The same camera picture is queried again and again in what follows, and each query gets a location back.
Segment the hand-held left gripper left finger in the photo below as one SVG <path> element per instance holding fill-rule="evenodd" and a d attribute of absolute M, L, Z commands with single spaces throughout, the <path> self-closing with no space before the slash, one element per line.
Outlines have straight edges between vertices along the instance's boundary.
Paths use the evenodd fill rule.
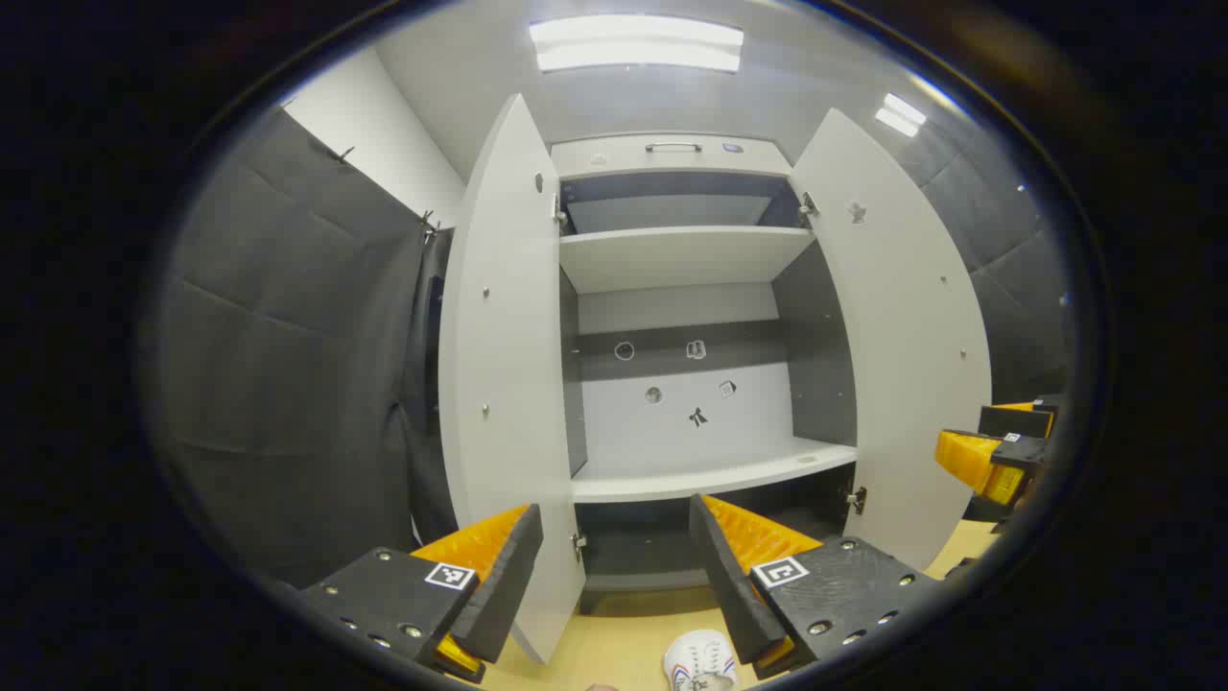
<path fill-rule="evenodd" d="M 297 599 L 395 666 L 476 685 L 503 652 L 542 542 L 542 511 L 523 504 L 411 552 L 373 547 Z"/>

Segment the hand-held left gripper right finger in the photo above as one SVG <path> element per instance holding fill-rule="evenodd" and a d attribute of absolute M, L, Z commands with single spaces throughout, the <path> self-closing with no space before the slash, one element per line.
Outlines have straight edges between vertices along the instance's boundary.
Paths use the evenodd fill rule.
<path fill-rule="evenodd" d="M 707 493 L 689 500 L 689 533 L 758 679 L 846 677 L 930 621 L 944 592 L 863 538 L 807 538 Z"/>

